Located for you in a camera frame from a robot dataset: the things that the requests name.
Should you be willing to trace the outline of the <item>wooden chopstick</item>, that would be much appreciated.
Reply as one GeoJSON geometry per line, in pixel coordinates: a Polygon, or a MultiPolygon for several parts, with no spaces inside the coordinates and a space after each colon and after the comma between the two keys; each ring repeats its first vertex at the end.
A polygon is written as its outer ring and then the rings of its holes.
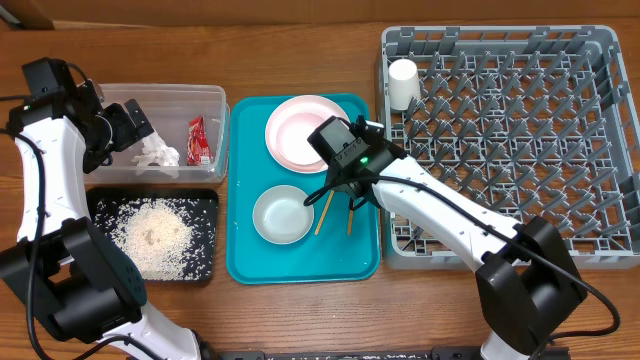
{"type": "Polygon", "coordinates": [[[330,205],[332,203],[333,197],[334,197],[334,190],[331,190],[329,192],[329,195],[328,195],[327,199],[326,199],[323,211],[321,213],[320,219],[319,219],[319,221],[317,223],[317,226],[316,226],[316,229],[314,231],[314,235],[316,235],[316,236],[319,235],[319,233],[320,233],[320,231],[322,229],[322,226],[323,226],[323,224],[325,222],[325,219],[326,219],[327,213],[329,211],[330,205]]]}
{"type": "Polygon", "coordinates": [[[349,210],[349,217],[348,217],[348,223],[347,223],[347,235],[348,236],[350,236],[352,234],[353,219],[354,219],[354,210],[349,210]]]}

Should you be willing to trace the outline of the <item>white napkin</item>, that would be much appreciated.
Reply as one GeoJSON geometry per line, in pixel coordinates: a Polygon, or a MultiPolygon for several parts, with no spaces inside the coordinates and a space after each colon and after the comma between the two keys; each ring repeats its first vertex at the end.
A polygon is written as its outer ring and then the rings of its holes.
{"type": "Polygon", "coordinates": [[[171,178],[179,176],[178,171],[172,170],[172,167],[179,165],[180,154],[174,147],[168,146],[157,132],[143,138],[142,144],[142,153],[132,158],[137,167],[158,165],[162,167],[161,172],[171,178]]]}

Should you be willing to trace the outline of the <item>red snack wrapper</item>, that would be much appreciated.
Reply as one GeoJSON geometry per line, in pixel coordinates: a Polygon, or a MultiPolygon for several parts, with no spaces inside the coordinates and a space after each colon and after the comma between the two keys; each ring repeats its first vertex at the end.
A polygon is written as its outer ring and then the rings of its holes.
{"type": "Polygon", "coordinates": [[[189,123],[187,165],[208,166],[211,162],[212,156],[206,137],[204,118],[199,116],[189,123]]]}

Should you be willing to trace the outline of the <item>white paper cup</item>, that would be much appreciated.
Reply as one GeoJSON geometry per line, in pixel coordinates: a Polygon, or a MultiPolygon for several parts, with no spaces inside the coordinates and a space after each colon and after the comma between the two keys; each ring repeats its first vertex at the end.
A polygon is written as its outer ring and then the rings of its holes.
{"type": "Polygon", "coordinates": [[[398,59],[389,65],[388,72],[390,107],[405,111],[412,100],[421,97],[418,67],[409,59],[398,59]]]}

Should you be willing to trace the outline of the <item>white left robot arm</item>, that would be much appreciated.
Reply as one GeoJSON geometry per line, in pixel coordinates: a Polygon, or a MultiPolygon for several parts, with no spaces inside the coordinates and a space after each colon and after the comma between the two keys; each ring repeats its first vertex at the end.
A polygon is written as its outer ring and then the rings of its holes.
{"type": "Polygon", "coordinates": [[[74,64],[41,58],[22,68],[29,88],[4,132],[23,168],[24,209],[1,277],[26,309],[29,333],[114,346],[135,359],[211,359],[194,331],[148,300],[133,261],[92,222],[84,178],[153,129],[135,100],[103,106],[74,64]]]}

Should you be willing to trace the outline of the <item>white bowl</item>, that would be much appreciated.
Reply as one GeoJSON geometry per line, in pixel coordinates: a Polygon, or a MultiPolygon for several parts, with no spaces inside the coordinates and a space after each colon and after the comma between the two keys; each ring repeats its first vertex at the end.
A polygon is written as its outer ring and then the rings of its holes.
{"type": "Polygon", "coordinates": [[[307,194],[291,185],[266,190],[256,200],[252,219],[257,233],[267,242],[289,245],[301,240],[311,229],[315,214],[305,206],[307,194]]]}

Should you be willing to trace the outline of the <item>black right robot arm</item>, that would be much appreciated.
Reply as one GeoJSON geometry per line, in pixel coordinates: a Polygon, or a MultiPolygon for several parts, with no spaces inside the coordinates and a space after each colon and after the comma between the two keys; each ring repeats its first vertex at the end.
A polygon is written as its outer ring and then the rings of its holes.
{"type": "Polygon", "coordinates": [[[532,359],[586,299],[560,232],[536,216],[527,223],[487,209],[434,178],[382,125],[332,116],[308,142],[327,164],[323,188],[344,192],[357,209],[371,203],[399,215],[453,251],[474,273],[491,329],[483,359],[532,359]]]}

